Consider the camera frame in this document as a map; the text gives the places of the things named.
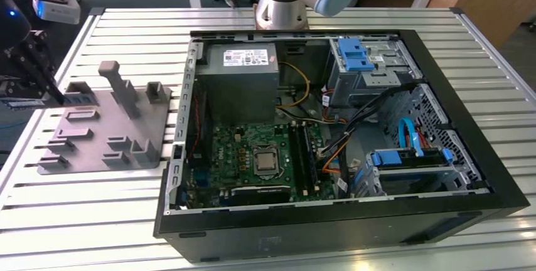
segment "motherboard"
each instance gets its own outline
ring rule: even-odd
[[[210,169],[194,170],[199,208],[333,199],[317,170],[317,124],[214,126]]]

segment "ram slot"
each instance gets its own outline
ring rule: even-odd
[[[294,184],[295,191],[299,195],[306,196],[309,189],[306,186],[305,167],[302,161],[302,153],[299,150],[299,136],[298,128],[295,125],[289,124],[289,144],[290,144],[290,158],[293,160]]]
[[[302,160],[303,160],[303,168],[305,168],[305,175],[306,175],[306,184],[309,188],[309,194],[318,192],[318,173],[317,173],[317,166],[315,166],[315,157],[310,143],[309,131],[307,126],[301,125],[298,127],[298,136],[301,140],[301,150],[302,150]]]

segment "floor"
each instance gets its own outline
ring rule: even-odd
[[[250,5],[250,0],[239,0],[239,2],[241,6]],[[222,0],[202,0],[202,4],[211,8],[226,7],[226,3]],[[187,8],[189,0],[82,0],[83,19],[87,17],[92,6],[107,8]],[[35,29],[45,29],[51,35],[51,48],[55,49],[55,59],[59,64],[74,42],[83,21],[80,21],[79,26],[66,26],[40,21],[33,16],[31,22]],[[500,53],[532,89],[536,89],[536,33],[528,32],[527,26],[519,27],[512,38],[500,49]],[[31,111],[12,112],[7,107],[0,105],[0,153],[9,151],[15,146],[31,115]],[[0,167],[7,158],[7,155],[0,154]]]

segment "circuit board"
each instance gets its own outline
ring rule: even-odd
[[[213,166],[207,186],[199,189],[198,203],[203,207],[225,206],[219,203],[219,194],[225,189],[241,186],[289,186],[290,202],[333,199],[330,177],[318,178],[318,190],[303,195],[295,188],[293,153],[289,140],[289,125],[239,125],[214,126],[213,132]],[[324,146],[322,135],[317,124],[306,127],[310,148]],[[273,153],[277,168],[273,174],[259,173],[262,161],[255,160],[265,153]]]

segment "aluminum slatted table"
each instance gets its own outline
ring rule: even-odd
[[[33,113],[0,172],[0,270],[489,270],[536,267],[536,97],[464,15],[448,9],[309,12],[311,29],[417,30],[531,207],[433,245],[377,248],[193,266],[152,237],[160,176],[155,169],[41,176],[35,163],[62,109]],[[60,87],[95,89],[102,60],[118,60],[135,86],[162,81],[179,94],[190,31],[253,29],[253,10],[107,9],[90,16],[58,73]],[[170,156],[178,100],[170,105]]]

